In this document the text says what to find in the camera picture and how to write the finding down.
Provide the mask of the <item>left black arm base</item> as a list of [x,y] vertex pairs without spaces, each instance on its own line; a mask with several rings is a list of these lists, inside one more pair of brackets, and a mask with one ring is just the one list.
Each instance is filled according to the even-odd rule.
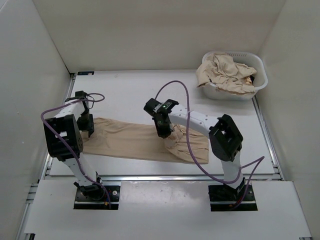
[[96,184],[80,186],[73,183],[77,190],[75,193],[73,208],[75,210],[118,210],[120,202],[120,185]]

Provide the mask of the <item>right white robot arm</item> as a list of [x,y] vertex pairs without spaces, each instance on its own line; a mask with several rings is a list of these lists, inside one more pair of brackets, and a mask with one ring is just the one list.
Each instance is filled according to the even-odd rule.
[[241,170],[240,151],[243,136],[232,117],[224,114],[215,119],[188,108],[177,101],[168,99],[161,103],[154,98],[148,100],[143,110],[154,121],[157,135],[165,140],[169,147],[176,147],[182,140],[183,133],[178,127],[186,127],[186,132],[194,130],[210,141],[212,153],[222,164],[223,195],[230,200],[238,199],[245,186]]

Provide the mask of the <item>beige trousers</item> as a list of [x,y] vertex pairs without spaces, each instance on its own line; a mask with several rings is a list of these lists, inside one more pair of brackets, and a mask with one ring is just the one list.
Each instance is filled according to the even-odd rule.
[[209,163],[209,140],[203,134],[173,125],[166,139],[158,136],[153,125],[136,124],[110,118],[94,119],[94,132],[81,132],[86,154],[115,158],[192,164]]

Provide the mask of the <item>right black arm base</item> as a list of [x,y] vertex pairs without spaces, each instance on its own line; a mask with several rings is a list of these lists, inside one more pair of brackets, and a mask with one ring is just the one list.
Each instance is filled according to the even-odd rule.
[[238,196],[228,192],[224,185],[209,185],[208,195],[211,212],[252,212],[257,211],[257,203],[254,190],[251,184],[248,185],[247,192],[245,185]]

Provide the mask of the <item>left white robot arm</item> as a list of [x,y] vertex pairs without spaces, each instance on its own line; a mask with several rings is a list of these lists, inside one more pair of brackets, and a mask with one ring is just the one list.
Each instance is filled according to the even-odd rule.
[[40,119],[43,122],[49,155],[71,170],[77,178],[74,185],[85,197],[100,201],[106,196],[106,191],[101,177],[83,155],[82,138],[82,133],[91,137],[95,131],[90,109],[94,103],[105,99],[101,93],[96,94],[101,97],[99,100],[96,100],[94,95],[83,90],[77,91],[73,97],[67,98],[62,106],[42,112]]

